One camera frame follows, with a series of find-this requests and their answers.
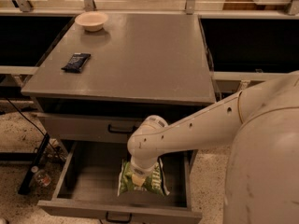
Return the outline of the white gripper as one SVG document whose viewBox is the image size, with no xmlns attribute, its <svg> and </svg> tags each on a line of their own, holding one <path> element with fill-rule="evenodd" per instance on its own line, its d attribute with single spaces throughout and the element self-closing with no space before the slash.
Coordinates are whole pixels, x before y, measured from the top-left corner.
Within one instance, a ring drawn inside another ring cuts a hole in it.
<svg viewBox="0 0 299 224">
<path fill-rule="evenodd" d="M 131 157 L 130 165 L 131 170 L 135 173 L 132 174 L 132 181 L 135 185 L 141 187 L 146 178 L 142 176 L 148 176 L 153 172 L 157 159 L 138 159 L 134 156 Z"/>
</svg>

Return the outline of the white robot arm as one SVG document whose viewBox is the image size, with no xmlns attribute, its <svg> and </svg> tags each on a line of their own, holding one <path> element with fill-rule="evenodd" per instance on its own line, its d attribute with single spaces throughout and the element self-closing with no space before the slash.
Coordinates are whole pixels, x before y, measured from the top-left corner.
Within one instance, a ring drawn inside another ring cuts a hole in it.
<svg viewBox="0 0 299 224">
<path fill-rule="evenodd" d="M 223 224 L 299 224 L 299 72 L 239 91 L 185 119 L 147 118 L 128 141 L 147 176 L 163 154 L 231 147 Z"/>
</svg>

